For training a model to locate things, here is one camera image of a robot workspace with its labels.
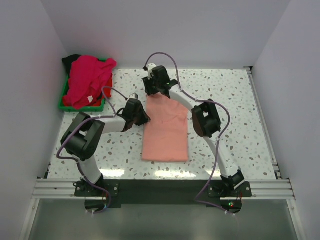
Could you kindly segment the salmon pink t-shirt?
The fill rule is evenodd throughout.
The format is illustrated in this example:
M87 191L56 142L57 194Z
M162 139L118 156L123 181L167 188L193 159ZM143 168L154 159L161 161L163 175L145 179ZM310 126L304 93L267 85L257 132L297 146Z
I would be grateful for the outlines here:
M186 162L188 156L188 110L160 93L146 97L150 121L144 125L142 160Z

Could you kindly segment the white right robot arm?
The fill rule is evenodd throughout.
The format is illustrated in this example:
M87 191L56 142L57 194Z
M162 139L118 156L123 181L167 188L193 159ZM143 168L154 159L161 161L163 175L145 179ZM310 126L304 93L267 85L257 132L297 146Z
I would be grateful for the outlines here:
M211 99L197 99L184 91L177 79L170 79L167 69L162 65L150 63L143 70L147 72L147 77L142 79L147 95L160 93L191 112L195 133L206 141L214 153L213 167L219 167L223 192L227 196L235 196L241 190L245 177L228 148L221 143L222 135L231 123L228 110Z

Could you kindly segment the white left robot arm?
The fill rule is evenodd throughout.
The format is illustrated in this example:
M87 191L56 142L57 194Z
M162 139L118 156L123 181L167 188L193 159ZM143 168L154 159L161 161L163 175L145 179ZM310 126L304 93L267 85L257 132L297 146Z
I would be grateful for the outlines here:
M80 112L61 138L56 157L75 161L86 182L86 191L92 196L99 196L104 190L104 177L95 160L95 152L102 135L123 133L150 120L142 103L135 98L129 98L125 107L114 115L90 116Z

